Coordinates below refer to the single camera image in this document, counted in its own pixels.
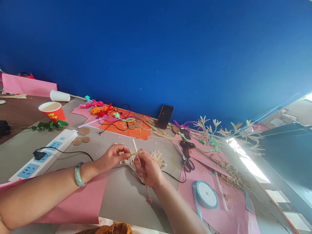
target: bracelet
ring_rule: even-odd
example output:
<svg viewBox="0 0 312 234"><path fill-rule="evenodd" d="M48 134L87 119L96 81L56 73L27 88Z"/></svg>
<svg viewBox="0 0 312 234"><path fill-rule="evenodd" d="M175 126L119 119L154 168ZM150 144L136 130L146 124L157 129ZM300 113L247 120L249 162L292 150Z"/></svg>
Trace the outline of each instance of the bracelet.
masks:
<svg viewBox="0 0 312 234"><path fill-rule="evenodd" d="M84 187L87 185L87 183L83 182L82 179L81 179L81 176L80 176L80 166L82 165L83 163L80 162L76 165L75 167L75 180L76 180L76 184L79 186L79 187Z"/></svg>

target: power strip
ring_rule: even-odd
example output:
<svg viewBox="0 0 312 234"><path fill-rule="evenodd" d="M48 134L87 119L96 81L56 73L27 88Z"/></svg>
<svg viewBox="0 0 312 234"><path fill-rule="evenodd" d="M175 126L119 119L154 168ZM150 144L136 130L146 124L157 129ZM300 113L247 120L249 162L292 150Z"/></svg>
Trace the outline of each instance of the power strip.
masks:
<svg viewBox="0 0 312 234"><path fill-rule="evenodd" d="M60 151L64 151L77 136L78 134L76 131L64 129L56 138L54 138L47 145L47 147L51 146L59 149ZM40 152L45 152L46 156L44 156L41 160L36 160L35 157L33 157L28 163L26 163L21 169L19 169L9 179L9 181L28 179L43 175L62 154L56 149L49 148L42 149L40 150Z"/></svg>

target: smartphone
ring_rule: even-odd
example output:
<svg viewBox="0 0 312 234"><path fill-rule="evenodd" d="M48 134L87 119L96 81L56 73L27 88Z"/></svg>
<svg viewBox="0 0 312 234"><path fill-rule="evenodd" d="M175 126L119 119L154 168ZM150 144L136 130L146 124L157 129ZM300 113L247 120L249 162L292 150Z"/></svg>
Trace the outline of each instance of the smartphone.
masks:
<svg viewBox="0 0 312 234"><path fill-rule="evenodd" d="M166 129L174 109L175 108L172 106L163 105L156 123L156 127Z"/></svg>

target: gray table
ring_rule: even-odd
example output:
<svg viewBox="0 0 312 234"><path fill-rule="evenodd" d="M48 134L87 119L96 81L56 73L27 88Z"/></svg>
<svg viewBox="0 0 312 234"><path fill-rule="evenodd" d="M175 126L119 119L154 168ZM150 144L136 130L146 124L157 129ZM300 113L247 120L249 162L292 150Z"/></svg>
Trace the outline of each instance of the gray table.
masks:
<svg viewBox="0 0 312 234"><path fill-rule="evenodd" d="M71 114L72 109L82 103L83 100L76 98L63 106L66 121L69 123L68 129L77 129L76 127L78 125L81 125L86 121L84 116ZM44 118L41 121L47 122L48 120L48 118ZM102 136L100 136L100 130L95 128L90 129L91 131L88 136L91 138L91 141L89 143L82 143L78 146L71 144L66 149L66 152L85 151L88 152L93 159L97 159L108 149L110 145L115 142L123 143L134 151L131 138L120 136L111 132L105 132L102 134ZM0 145L0 183L6 183L16 171L18 171L33 157L32 153L35 149L46 146L59 133L60 132L57 130L53 132L33 132L30 130L25 130L4 144ZM160 139L150 139L143 141L137 139L136 145L138 149L144 148L149 152L152 152L154 149L162 152L162 155L167 163L167 167L164 170L172 174L174 177L180 178L180 156L170 141ZM234 159L230 152L227 154L227 156L232 164L237 166L240 171L249 174L250 180L253 181L254 186L257 189L257 194L260 197L260 200L263 199L261 203L259 201L253 200L260 231L262 233L271 233L271 231L274 230L274 232L278 234L288 233L279 223L276 222L276 220L274 220L274 218L271 217L273 214L278 218L279 222L281 222L291 231L288 223L282 216L280 216L279 211L276 211L274 207L268 205L269 200L267 195L261 191L261 188L256 183L255 179L251 176L246 167L240 162L240 160ZM90 159L85 154L73 154L72 157L69 157L68 154L64 154L61 155L59 159L49 168L48 172L60 168L74 166L78 162L88 162L89 160ZM177 189L178 182L166 174L165 177ZM150 193L153 199L152 204L148 204L146 202L146 188L144 185L139 183L130 168L122 167L113 169L109 172L107 178L99 215L104 218L129 223L132 225L150 228L161 232L172 233L172 229L166 214L164 213L154 192L151 189ZM15 230L14 234L53 234L56 232L58 227L59 225L57 224L30 224Z"/></svg>

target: wooden disc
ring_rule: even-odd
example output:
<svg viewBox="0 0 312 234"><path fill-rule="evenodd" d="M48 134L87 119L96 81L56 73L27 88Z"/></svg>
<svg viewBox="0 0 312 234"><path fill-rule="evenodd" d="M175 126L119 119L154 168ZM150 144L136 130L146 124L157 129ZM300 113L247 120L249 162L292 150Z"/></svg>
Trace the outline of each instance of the wooden disc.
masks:
<svg viewBox="0 0 312 234"><path fill-rule="evenodd" d="M179 132L181 131L180 128L176 127L176 126L172 126L172 131L176 134L179 134Z"/></svg>
<svg viewBox="0 0 312 234"><path fill-rule="evenodd" d="M72 142L73 145L80 145L81 143L82 143L82 138L81 137L77 137Z"/></svg>
<svg viewBox="0 0 312 234"><path fill-rule="evenodd" d="M133 129L135 129L136 127L134 126L134 124L129 124L129 128L130 128L131 130L133 130Z"/></svg>
<svg viewBox="0 0 312 234"><path fill-rule="evenodd" d="M89 132L90 132L90 128L88 128L88 127L84 127L84 128L79 130L79 134L82 136L87 135Z"/></svg>
<svg viewBox="0 0 312 234"><path fill-rule="evenodd" d="M90 137L86 136L82 139L84 143L88 143L90 141Z"/></svg>

